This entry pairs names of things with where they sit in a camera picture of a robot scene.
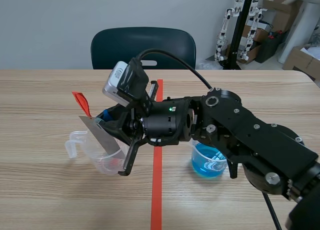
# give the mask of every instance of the table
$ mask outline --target table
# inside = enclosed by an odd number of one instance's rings
[[[285,125],[320,154],[320,89],[296,71],[199,71],[214,87],[237,93],[261,120]],[[114,101],[102,94],[108,70],[0,71],[0,229],[150,229],[153,148],[140,148],[129,177],[106,176],[83,153],[69,160],[64,143],[84,130],[71,91],[91,113]],[[147,71],[164,79],[164,97],[202,95],[189,71]],[[262,194],[242,167],[238,178],[197,177],[186,143],[163,148],[162,228],[274,229]],[[284,227],[294,202],[270,197]]]

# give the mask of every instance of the chair backrest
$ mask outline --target chair backrest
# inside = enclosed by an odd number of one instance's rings
[[[128,63],[141,51],[156,48],[168,51],[196,66],[196,44],[185,31],[155,28],[129,27],[107,29],[95,35],[91,44],[91,60],[94,69],[113,69],[118,61]],[[146,69],[185,69],[179,62],[161,55],[150,54],[144,60],[156,61],[156,66]]]

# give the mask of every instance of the plastic cup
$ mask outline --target plastic cup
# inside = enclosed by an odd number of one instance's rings
[[[129,147],[117,140],[120,150],[109,155],[90,131],[74,131],[69,136],[69,141],[65,142],[65,148],[69,158],[77,157],[77,146],[79,144],[82,151],[90,158],[96,169],[103,174],[117,174],[124,170],[124,162]]]
[[[227,159],[216,148],[191,140],[192,166],[196,173],[205,177],[217,177],[227,167]]]

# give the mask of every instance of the clear plastic measuring cup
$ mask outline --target clear plastic measuring cup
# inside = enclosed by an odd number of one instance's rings
[[[64,146],[69,158],[77,157],[77,144],[82,151],[90,158],[96,169],[103,174],[117,174],[124,170],[124,162],[129,147],[123,142],[115,139],[120,150],[114,154],[107,154],[90,131],[74,131],[70,134],[69,140]]]

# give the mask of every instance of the black pole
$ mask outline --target black pole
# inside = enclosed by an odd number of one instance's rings
[[[221,63],[224,70],[240,70],[240,67],[237,65],[237,54],[242,33],[244,31],[247,17],[250,11],[251,2],[252,0],[244,0],[242,12],[240,12],[238,20],[236,21],[228,59]]]

